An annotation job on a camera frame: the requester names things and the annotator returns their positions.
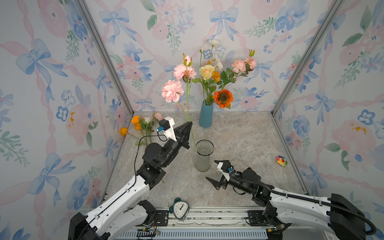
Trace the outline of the clear glass vase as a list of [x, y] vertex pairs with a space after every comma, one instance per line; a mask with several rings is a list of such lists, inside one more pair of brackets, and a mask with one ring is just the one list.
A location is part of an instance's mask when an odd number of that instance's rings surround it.
[[211, 168], [210, 157], [214, 153], [214, 144], [209, 140], [200, 140], [196, 144], [195, 168], [199, 172], [207, 172]]

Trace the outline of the teal ceramic vase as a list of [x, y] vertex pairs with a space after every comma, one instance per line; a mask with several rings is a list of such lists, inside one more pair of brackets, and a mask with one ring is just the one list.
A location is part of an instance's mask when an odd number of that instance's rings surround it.
[[201, 111], [200, 111], [200, 119], [199, 125], [203, 128], [209, 128], [212, 125], [213, 121], [213, 105], [207, 105], [206, 101], [203, 101]]

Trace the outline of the orange ranunculus flower bunch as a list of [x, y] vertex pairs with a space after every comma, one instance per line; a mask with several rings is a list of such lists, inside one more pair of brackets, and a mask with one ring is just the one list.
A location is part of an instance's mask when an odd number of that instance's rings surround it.
[[[131, 119], [131, 123], [134, 127], [134, 129], [142, 135], [144, 143], [147, 145], [148, 142], [151, 142], [151, 137], [148, 136], [152, 132], [152, 125], [153, 125], [153, 120], [150, 117], [144, 117], [141, 118], [140, 116], [135, 116]], [[123, 127], [120, 128], [119, 133], [121, 136], [126, 137], [130, 136], [135, 138], [137, 141], [140, 140], [139, 135], [135, 135], [130, 133], [129, 128]]]

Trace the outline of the orange sunflower stem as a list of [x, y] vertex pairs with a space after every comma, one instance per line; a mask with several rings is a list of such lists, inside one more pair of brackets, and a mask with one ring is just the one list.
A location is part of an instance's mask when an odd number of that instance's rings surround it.
[[214, 92], [213, 100], [219, 106], [220, 109], [230, 109], [234, 97], [229, 90], [223, 89]]

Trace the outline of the cream yellow rose stem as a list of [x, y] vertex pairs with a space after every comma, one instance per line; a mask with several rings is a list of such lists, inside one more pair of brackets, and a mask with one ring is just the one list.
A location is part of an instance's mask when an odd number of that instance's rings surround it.
[[200, 68], [200, 78], [192, 80], [193, 83], [200, 83], [203, 88], [203, 103], [211, 106], [214, 103], [214, 92], [217, 89], [217, 81], [214, 79], [215, 68], [212, 65], [205, 65]]

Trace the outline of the orange poppy flower stem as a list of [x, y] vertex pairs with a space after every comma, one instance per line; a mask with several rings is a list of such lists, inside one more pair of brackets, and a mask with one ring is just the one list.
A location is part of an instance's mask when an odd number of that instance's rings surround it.
[[223, 69], [223, 64], [220, 58], [215, 57], [209, 61], [209, 65], [212, 67], [212, 76], [209, 80], [207, 103], [208, 105], [213, 104], [213, 95], [217, 89], [217, 83], [220, 81], [220, 71]]

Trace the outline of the white flower stem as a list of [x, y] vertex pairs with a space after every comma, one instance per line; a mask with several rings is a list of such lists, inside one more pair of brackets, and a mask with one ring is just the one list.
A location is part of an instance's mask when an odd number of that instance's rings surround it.
[[209, 40], [208, 43], [211, 46], [211, 48], [208, 49], [207, 51], [204, 51], [203, 49], [201, 49], [201, 51], [200, 51], [201, 52], [201, 61], [200, 61], [201, 67], [203, 67], [205, 65], [209, 65], [209, 61], [215, 57], [220, 58], [218, 56], [218, 54], [214, 53], [214, 49], [220, 45], [220, 42], [217, 40]]

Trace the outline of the pink carnation flower stem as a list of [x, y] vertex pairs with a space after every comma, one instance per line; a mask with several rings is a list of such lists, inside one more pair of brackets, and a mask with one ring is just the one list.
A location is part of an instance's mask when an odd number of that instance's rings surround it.
[[247, 77], [250, 72], [258, 66], [254, 59], [255, 50], [249, 50], [249, 55], [244, 60], [234, 60], [231, 68], [226, 68], [220, 74], [217, 82], [220, 90], [223, 90], [229, 83], [234, 84], [238, 77]]

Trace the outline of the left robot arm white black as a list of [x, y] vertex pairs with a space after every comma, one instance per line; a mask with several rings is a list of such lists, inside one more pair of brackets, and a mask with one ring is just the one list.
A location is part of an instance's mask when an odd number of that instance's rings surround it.
[[70, 220], [70, 240], [113, 240], [126, 230], [154, 221], [156, 208], [147, 200], [130, 208], [138, 198], [149, 192], [165, 176], [163, 170], [177, 156], [181, 148], [189, 149], [192, 122], [174, 128], [174, 120], [167, 117], [159, 122], [158, 132], [163, 132], [163, 146], [151, 143], [146, 146], [143, 164], [135, 175], [117, 193], [86, 215], [77, 213]]

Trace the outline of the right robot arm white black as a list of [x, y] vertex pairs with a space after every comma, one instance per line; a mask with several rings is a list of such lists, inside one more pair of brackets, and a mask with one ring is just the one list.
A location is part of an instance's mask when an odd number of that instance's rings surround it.
[[311, 197], [295, 194], [267, 185], [251, 168], [236, 171], [230, 161], [216, 161], [222, 177], [207, 180], [216, 190], [231, 186], [239, 195], [249, 194], [252, 201], [264, 210], [250, 225], [268, 225], [268, 237], [282, 239], [283, 232], [296, 225], [316, 228], [335, 235], [340, 240], [365, 240], [378, 233], [378, 228], [343, 196]]

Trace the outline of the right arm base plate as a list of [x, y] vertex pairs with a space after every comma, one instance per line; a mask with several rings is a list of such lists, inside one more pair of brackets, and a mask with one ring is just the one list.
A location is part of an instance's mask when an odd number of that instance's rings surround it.
[[249, 210], [247, 211], [246, 222], [252, 227], [272, 227], [283, 228], [286, 224], [277, 219], [268, 219], [264, 216], [262, 210]]

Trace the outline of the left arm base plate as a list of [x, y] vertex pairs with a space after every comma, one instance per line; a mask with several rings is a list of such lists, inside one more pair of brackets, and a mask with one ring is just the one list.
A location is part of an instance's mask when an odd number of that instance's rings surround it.
[[142, 223], [144, 227], [166, 227], [169, 222], [168, 210], [156, 210], [150, 213]]

